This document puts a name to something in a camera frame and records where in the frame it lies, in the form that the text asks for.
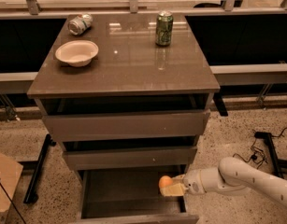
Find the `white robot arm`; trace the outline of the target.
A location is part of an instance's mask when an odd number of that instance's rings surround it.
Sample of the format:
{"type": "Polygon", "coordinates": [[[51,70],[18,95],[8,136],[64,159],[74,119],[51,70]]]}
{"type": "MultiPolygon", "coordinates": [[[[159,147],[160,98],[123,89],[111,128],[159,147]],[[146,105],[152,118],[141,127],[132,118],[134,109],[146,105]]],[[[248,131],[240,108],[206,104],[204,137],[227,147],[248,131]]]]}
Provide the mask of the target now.
{"type": "Polygon", "coordinates": [[[174,177],[164,175],[158,186],[165,197],[209,192],[237,196],[245,195],[253,189],[287,209],[287,180],[262,172],[232,157],[223,158],[217,167],[194,169],[174,177]]]}

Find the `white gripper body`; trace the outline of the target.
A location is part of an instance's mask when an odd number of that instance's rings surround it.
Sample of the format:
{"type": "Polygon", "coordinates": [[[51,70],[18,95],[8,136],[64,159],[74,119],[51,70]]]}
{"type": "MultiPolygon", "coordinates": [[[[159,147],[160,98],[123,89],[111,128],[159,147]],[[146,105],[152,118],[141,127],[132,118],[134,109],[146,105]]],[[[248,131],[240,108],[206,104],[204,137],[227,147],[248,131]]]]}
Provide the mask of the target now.
{"type": "Polygon", "coordinates": [[[196,170],[190,170],[183,177],[183,184],[189,194],[202,195],[207,192],[206,186],[203,183],[204,174],[205,169],[196,169],[196,170]]]}

